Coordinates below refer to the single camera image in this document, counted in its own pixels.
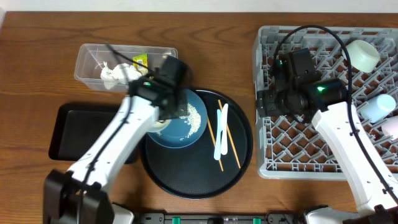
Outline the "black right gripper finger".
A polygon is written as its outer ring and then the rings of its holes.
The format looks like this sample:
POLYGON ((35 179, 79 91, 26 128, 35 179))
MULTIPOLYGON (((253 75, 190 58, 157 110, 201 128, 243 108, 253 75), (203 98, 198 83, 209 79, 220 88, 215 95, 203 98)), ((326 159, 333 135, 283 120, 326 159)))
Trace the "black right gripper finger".
POLYGON ((267 106, 264 106, 264 105, 257 106, 257 112, 258 112, 258 116, 260 118, 265 118, 265 117, 274 115, 274 110, 271 110, 267 106))
POLYGON ((259 90, 256 92, 256 103, 258 105, 266 105, 274 102, 273 90, 259 90))

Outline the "light blue small bowl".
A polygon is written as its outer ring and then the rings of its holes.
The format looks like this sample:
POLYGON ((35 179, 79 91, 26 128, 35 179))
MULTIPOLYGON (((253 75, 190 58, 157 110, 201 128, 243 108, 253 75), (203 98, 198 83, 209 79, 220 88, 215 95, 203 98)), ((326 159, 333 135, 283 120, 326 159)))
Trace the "light blue small bowl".
POLYGON ((156 121, 152 127, 149 129, 150 133, 156 133, 159 132, 163 129, 165 129, 169 124, 170 124, 171 120, 170 119, 165 119, 165 120, 159 120, 156 121))

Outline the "yellow snack wrapper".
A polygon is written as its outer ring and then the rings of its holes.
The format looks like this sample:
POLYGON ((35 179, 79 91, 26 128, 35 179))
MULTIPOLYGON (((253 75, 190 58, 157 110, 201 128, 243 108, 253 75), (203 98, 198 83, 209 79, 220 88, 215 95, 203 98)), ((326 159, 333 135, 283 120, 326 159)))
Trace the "yellow snack wrapper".
POLYGON ((149 65, 148 65, 148 56, 147 54, 140 54, 132 58, 133 61, 136 63, 134 64, 134 67, 138 72, 140 72, 142 75, 146 75, 149 71, 149 65))

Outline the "white napkin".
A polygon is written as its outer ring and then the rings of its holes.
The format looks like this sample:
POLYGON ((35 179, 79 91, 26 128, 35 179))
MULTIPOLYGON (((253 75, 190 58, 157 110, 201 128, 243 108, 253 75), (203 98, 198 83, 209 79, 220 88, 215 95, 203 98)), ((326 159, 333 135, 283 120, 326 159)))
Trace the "white napkin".
POLYGON ((129 65, 127 63, 119 64, 119 69, 121 72, 120 80, 124 82, 129 82, 133 80, 139 79, 142 74, 133 65, 129 65))
POLYGON ((124 74, 122 69, 124 64, 120 63, 113 69, 108 67, 107 62, 103 62, 103 69, 101 71, 100 78, 102 79, 104 86, 107 90, 114 88, 120 81, 124 80, 124 74))

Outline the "teal green bowl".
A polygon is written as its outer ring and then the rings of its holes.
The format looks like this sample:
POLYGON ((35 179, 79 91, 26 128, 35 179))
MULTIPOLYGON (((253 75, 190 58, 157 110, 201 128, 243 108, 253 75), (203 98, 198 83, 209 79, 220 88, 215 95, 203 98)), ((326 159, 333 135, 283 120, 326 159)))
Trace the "teal green bowl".
POLYGON ((365 73, 371 73, 380 61, 379 52, 363 40, 354 40, 346 46, 351 66, 365 73))

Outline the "light blue cup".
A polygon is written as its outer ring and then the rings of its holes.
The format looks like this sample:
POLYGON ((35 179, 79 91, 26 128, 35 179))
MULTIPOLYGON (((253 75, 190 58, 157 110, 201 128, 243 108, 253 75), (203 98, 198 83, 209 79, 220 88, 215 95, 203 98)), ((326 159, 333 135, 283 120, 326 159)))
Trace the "light blue cup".
POLYGON ((359 112, 364 119, 376 123, 393 112, 395 107, 396 100, 391 95, 381 94, 365 102, 359 112))

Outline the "pink cup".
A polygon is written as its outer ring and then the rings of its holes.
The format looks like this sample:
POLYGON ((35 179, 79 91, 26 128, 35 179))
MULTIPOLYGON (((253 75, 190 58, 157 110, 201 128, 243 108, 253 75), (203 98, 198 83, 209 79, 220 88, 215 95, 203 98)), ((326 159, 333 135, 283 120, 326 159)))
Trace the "pink cup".
POLYGON ((389 118, 382 126, 382 132, 385 136, 390 136, 394 141, 398 138, 398 117, 389 118))

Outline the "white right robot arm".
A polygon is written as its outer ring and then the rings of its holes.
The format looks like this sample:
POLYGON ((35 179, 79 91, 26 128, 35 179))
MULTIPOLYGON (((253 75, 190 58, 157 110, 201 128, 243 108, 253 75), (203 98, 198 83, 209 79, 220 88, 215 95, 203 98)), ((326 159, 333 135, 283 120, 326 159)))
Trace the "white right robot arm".
POLYGON ((356 213, 320 207, 302 214, 302 223, 397 223, 397 180, 360 123, 351 92, 338 79, 295 89, 259 90, 259 116, 299 114, 312 123, 331 149, 356 203, 356 213))

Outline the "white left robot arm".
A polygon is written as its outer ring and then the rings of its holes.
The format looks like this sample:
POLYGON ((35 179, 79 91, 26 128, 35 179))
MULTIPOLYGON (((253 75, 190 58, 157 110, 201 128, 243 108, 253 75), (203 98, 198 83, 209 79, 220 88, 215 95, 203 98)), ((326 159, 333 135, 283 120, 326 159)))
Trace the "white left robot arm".
POLYGON ((132 223, 134 213, 108 196, 119 171, 156 121, 185 110, 186 97, 176 81, 129 82, 118 112, 89 150, 65 173, 54 169, 46 177, 43 222, 132 223))

